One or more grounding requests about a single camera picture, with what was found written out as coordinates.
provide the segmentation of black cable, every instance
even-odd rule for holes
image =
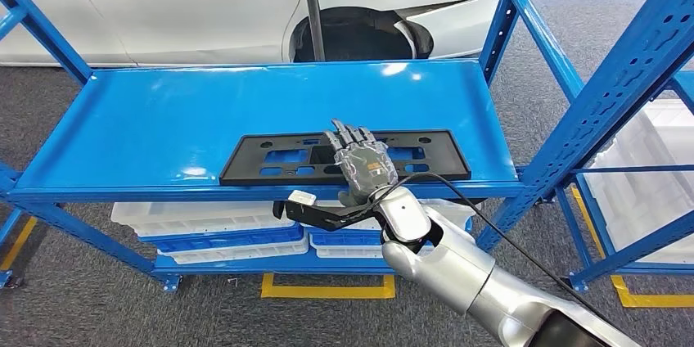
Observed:
[[[553,281],[555,281],[561,288],[564,290],[568,291],[571,296],[573,296],[576,300],[578,300],[583,306],[588,308],[590,311],[595,313],[596,316],[598,316],[602,321],[607,322],[608,324],[612,325],[615,329],[618,331],[621,331],[612,321],[610,321],[604,314],[600,312],[595,306],[590,304],[587,300],[585,300],[581,295],[579,295],[576,291],[574,291],[573,288],[568,286],[566,283],[564,283],[557,275],[555,275],[552,271],[549,269],[545,268],[544,265],[542,265],[538,260],[535,259],[530,253],[528,253],[525,249],[522,247],[518,246],[517,243],[515,243],[511,238],[507,237],[504,232],[502,232],[492,221],[482,213],[482,211],[478,210],[475,204],[472,203],[464,194],[462,194],[448,179],[436,174],[436,173],[414,173],[410,175],[409,177],[406,177],[402,181],[396,183],[395,185],[391,186],[387,191],[382,196],[379,196],[377,199],[373,201],[373,203],[363,210],[361,214],[365,214],[367,212],[372,211],[374,208],[378,206],[378,204],[383,201],[393,190],[397,189],[398,187],[403,186],[406,182],[409,182],[413,180],[414,178],[421,178],[421,177],[430,177],[430,178],[436,178],[439,181],[441,181],[443,184],[448,186],[449,189],[451,189],[458,197],[461,198],[468,206],[470,206],[475,213],[484,220],[485,223],[487,223],[497,234],[501,236],[504,240],[506,240],[508,243],[511,244],[511,246],[515,247],[516,250],[520,251],[521,254],[523,254],[528,260],[530,260],[531,263],[535,264],[536,267],[540,268],[547,276],[549,276]]]

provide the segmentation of robot finger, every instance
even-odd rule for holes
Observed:
[[[342,149],[342,143],[340,142],[340,139],[335,136],[333,132],[330,130],[324,130],[323,131],[327,137],[327,140],[330,142],[330,145],[335,149],[335,151],[339,151]]]
[[[349,130],[347,130],[347,128],[345,127],[345,125],[342,122],[340,122],[337,119],[333,119],[331,122],[337,128],[337,133],[342,138],[342,142],[345,143],[345,146],[348,146],[350,143],[354,142],[354,139],[349,134]]]
[[[362,132],[367,142],[376,142],[376,138],[373,137],[373,133],[371,133],[371,130],[369,130],[368,128],[360,126],[359,131]]]
[[[354,138],[356,142],[362,143],[364,141],[364,137],[362,137],[362,134],[356,128],[354,128],[354,126],[347,124],[345,127],[347,130],[349,130],[349,134],[352,135],[352,138]]]

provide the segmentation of blue storage bin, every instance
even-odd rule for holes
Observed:
[[[311,241],[320,246],[371,246],[381,244],[381,230],[352,230],[343,228],[329,232],[316,227],[306,227]]]
[[[152,243],[157,249],[165,253],[183,250],[299,241],[303,236],[304,231],[301,225],[294,223],[291,227],[283,228],[162,235],[157,237],[139,237],[139,240]]]

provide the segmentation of plastic wrap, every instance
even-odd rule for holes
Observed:
[[[366,200],[376,189],[398,182],[398,172],[383,142],[352,143],[335,153],[335,162],[345,175],[351,195]]]

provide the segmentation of wheel well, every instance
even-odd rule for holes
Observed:
[[[394,27],[401,20],[394,11],[376,11],[364,7],[321,10],[326,59],[361,61],[412,58],[409,41]],[[290,54],[292,61],[313,61],[308,17],[300,21],[291,34]]]

